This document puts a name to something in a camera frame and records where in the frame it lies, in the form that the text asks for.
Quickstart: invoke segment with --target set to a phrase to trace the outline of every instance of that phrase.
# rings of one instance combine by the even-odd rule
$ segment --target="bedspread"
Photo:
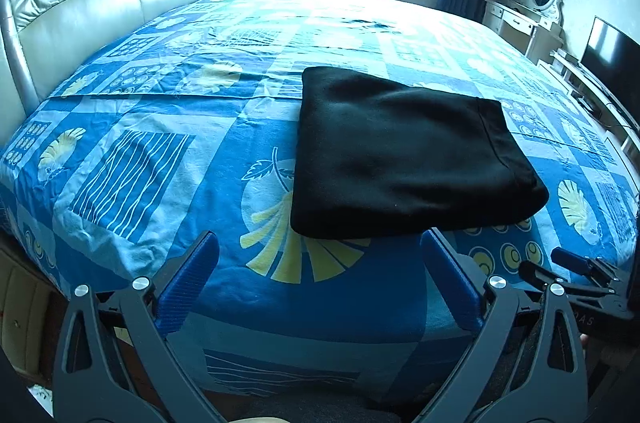
[[[517,225],[447,234],[486,273],[518,283],[523,260],[552,266],[556,246],[629,259],[637,190],[562,87],[484,26],[391,0],[200,0],[102,49],[2,153],[12,232],[69,295],[152,276],[211,229],[220,263],[169,336],[200,386],[419,396],[470,341],[419,235],[318,241],[289,228],[300,76],[315,65],[502,103],[551,199]]]

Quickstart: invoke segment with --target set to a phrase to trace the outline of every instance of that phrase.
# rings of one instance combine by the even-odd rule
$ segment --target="metal bolt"
[[[76,291],[74,291],[74,293],[76,294],[76,297],[84,297],[87,293],[89,293],[89,286],[87,286],[86,284],[81,284],[76,288]]]
[[[501,276],[499,275],[494,275],[492,277],[489,278],[489,284],[494,287],[495,289],[502,289],[507,287],[507,281],[505,281],[505,279],[503,279]]]
[[[551,286],[549,286],[549,290],[551,291],[551,293],[559,297],[564,295],[564,288],[559,284],[556,284],[556,283],[552,284]]]
[[[149,287],[149,279],[146,277],[138,277],[135,281],[132,282],[133,289],[137,289],[138,291]]]

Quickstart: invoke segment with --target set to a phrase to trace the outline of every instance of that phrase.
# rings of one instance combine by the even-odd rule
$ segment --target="drawer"
[[[542,26],[542,28],[548,29],[549,31],[551,31],[553,24],[554,22],[551,19],[546,17],[540,17],[540,26]]]
[[[489,13],[489,10],[487,10],[487,13],[484,14],[484,21],[482,23],[487,26],[487,28],[495,31],[498,35],[500,35],[502,19]]]
[[[491,13],[491,15],[494,15],[498,18],[502,18],[502,14],[504,13],[504,10],[500,8],[500,6],[496,6],[495,4],[488,2],[486,4],[486,8],[487,8],[487,11]]]
[[[516,15],[513,15],[513,13],[504,12],[504,16],[502,17],[502,20],[512,28],[515,28],[518,31],[521,31],[523,33],[526,33],[527,35],[531,35],[531,33],[533,32],[532,23],[524,20],[523,18],[519,18]]]

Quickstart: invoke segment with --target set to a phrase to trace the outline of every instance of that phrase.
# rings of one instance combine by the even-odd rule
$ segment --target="blue gripper pad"
[[[424,264],[456,324],[477,335],[484,324],[478,291],[430,231],[422,235],[420,249]]]
[[[180,330],[219,256],[218,238],[208,233],[164,288],[156,306],[155,322],[162,338]]]
[[[561,247],[557,247],[551,252],[551,260],[558,266],[562,266],[574,272],[576,275],[588,276],[591,273],[587,259]]]

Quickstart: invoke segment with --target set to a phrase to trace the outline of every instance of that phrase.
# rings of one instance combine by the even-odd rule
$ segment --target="black towel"
[[[331,67],[302,74],[291,227],[359,239],[509,225],[548,191],[500,103]]]

